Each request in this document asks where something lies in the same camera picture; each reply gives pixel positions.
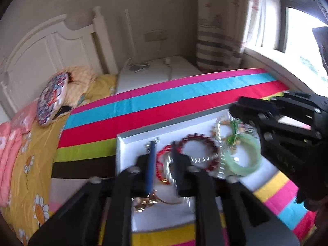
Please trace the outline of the green jade bangle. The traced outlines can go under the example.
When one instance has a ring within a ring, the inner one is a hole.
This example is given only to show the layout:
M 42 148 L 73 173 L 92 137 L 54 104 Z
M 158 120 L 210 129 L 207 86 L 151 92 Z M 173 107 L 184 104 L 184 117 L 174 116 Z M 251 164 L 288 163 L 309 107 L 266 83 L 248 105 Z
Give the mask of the green jade bangle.
M 228 169 L 237 176 L 247 176 L 255 172 L 262 163 L 261 146 L 252 135 L 239 133 L 226 139 L 225 162 Z

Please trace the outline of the green gem gold pendant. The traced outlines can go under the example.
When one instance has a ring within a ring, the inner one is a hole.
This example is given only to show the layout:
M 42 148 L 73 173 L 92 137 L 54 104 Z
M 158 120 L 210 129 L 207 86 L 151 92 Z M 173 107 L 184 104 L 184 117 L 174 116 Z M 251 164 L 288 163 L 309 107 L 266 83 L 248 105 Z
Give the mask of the green gem gold pendant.
M 230 121 L 232 133 L 226 136 L 226 143 L 229 147 L 234 147 L 236 144 L 240 123 L 241 121 L 239 119 L 233 119 Z

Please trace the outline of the gold bangle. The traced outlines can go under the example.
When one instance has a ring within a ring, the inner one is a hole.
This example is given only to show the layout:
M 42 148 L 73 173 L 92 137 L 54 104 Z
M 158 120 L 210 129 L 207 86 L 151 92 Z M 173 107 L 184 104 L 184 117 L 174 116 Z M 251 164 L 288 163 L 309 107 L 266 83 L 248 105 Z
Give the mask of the gold bangle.
M 157 190 L 154 189 L 148 197 L 143 199 L 143 202 L 149 206 L 155 205 L 158 203 L 162 203 L 162 204 L 166 204 L 166 205 L 177 205 L 177 204 L 182 204 L 182 199 L 181 198 L 177 198 L 175 200 L 163 199 L 158 195 Z

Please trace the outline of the silver rhinestone pearl brooch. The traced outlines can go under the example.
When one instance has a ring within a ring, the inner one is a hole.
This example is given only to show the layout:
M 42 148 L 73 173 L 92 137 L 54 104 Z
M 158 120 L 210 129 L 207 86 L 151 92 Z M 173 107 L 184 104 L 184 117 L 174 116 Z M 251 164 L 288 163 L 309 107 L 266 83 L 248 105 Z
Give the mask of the silver rhinestone pearl brooch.
M 146 153 L 149 154 L 152 151 L 156 150 L 156 146 L 159 142 L 159 137 L 153 138 L 151 139 L 150 142 L 145 144 L 145 148 L 146 148 Z

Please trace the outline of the grey shallow jewelry tray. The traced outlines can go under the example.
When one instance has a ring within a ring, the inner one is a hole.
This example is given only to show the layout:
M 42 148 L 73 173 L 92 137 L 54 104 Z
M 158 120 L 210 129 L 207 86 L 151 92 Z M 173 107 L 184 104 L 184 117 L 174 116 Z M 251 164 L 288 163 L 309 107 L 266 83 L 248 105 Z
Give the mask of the grey shallow jewelry tray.
M 198 190 L 191 177 L 194 173 L 206 171 L 217 179 L 229 178 L 249 190 L 258 190 L 277 174 L 277 168 L 260 156 L 260 141 L 253 127 L 247 125 L 238 131 L 240 146 L 226 143 L 232 120 L 229 106 L 223 105 L 117 136 L 118 172 L 135 165 L 146 152 L 155 156 L 151 201 L 133 202 L 133 232 L 154 232 L 192 222 Z

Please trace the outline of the yellow daisy bedsheet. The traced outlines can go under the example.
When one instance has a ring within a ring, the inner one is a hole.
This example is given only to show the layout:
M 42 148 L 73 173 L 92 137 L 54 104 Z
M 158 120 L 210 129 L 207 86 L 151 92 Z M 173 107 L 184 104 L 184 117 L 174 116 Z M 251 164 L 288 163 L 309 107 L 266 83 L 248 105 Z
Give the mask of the yellow daisy bedsheet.
M 51 214 L 48 196 L 53 159 L 68 116 L 66 112 L 47 127 L 34 121 L 31 130 L 22 136 L 7 204 L 1 208 L 2 216 L 20 245 L 27 245 Z

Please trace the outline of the striped colourful blanket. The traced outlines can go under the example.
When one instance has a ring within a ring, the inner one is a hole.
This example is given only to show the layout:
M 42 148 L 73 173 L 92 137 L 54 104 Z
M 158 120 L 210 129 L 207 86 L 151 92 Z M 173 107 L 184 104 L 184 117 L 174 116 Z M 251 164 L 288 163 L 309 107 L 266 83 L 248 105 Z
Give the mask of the striped colourful blanket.
M 194 113 L 224 106 L 239 96 L 268 100 L 292 89 L 262 68 L 246 68 L 190 76 L 126 91 L 78 107 L 61 132 L 52 167 L 49 211 L 56 212 L 91 176 L 116 174 L 117 136 L 167 121 L 182 121 Z M 159 153 L 173 140 L 188 134 L 213 135 L 214 120 L 187 121 L 160 128 Z M 263 161 L 261 171 L 269 171 Z M 315 229 L 315 213 L 296 204 L 297 187 L 282 172 L 264 172 L 250 183 L 259 183 L 254 194 L 287 225 L 302 244 Z M 195 245 L 193 224 L 134 233 L 132 245 Z

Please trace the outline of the window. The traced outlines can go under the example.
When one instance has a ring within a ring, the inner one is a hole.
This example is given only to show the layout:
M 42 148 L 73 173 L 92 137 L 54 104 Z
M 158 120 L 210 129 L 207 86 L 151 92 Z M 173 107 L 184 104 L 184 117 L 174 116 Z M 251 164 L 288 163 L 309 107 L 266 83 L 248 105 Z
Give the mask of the window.
M 319 0 L 262 0 L 260 30 L 246 53 L 307 86 L 327 85 L 327 11 Z

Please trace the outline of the pink folded quilt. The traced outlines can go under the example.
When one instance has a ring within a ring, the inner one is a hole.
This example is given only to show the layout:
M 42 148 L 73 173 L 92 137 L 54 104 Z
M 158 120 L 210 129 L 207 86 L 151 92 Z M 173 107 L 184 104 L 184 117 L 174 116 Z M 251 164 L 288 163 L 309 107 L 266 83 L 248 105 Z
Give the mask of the pink folded quilt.
M 6 207 L 11 188 L 13 166 L 27 134 L 36 118 L 38 99 L 17 112 L 11 121 L 1 123 L 1 207 Z

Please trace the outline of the striped beige curtain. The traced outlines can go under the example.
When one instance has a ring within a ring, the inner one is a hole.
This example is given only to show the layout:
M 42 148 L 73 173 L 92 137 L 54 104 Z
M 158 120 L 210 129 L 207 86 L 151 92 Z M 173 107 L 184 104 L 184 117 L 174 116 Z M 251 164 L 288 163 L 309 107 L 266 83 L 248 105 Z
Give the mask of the striped beige curtain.
M 263 0 L 198 0 L 196 63 L 200 71 L 240 68 L 244 49 L 259 30 Z

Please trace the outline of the round patterned cushion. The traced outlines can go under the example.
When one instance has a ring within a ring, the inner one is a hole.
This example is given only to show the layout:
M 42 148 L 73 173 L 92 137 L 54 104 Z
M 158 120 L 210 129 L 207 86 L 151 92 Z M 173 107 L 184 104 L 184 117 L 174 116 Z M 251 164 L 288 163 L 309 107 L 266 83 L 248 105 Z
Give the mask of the round patterned cushion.
M 37 120 L 40 126 L 47 126 L 65 100 L 69 75 L 67 72 L 56 74 L 41 92 L 37 103 Z

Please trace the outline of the white bedside table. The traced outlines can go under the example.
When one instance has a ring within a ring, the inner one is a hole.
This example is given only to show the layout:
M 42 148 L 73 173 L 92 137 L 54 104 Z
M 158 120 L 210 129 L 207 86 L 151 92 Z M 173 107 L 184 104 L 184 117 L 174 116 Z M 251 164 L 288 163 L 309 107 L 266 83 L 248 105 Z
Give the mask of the white bedside table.
M 116 93 L 201 74 L 201 71 L 182 56 L 147 61 L 144 65 L 127 65 L 118 76 Z

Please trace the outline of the beige fuzzy pillow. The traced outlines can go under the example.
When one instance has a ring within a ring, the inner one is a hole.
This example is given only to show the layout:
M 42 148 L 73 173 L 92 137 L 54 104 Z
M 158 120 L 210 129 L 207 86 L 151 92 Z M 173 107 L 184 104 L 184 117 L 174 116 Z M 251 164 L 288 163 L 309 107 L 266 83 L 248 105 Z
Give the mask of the beige fuzzy pillow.
M 68 74 L 67 92 L 63 105 L 76 108 L 81 97 L 95 80 L 96 74 L 88 66 L 70 66 L 63 71 Z

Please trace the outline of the white wooden headboard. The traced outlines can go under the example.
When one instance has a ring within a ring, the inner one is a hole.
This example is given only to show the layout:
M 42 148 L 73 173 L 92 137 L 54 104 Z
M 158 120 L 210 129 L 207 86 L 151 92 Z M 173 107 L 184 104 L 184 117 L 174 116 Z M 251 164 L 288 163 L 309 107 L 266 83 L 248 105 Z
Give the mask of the white wooden headboard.
M 101 7 L 90 25 L 71 30 L 67 15 L 51 18 L 29 31 L 1 64 L 1 106 L 8 118 L 35 100 L 55 73 L 87 66 L 96 75 L 119 73 Z

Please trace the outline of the wall power outlet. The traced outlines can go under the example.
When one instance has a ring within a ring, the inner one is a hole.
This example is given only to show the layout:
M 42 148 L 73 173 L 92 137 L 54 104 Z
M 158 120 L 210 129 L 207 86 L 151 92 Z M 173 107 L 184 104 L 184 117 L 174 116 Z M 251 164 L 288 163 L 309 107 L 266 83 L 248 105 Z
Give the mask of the wall power outlet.
M 145 42 L 164 41 L 168 38 L 167 30 L 156 30 L 144 34 Z

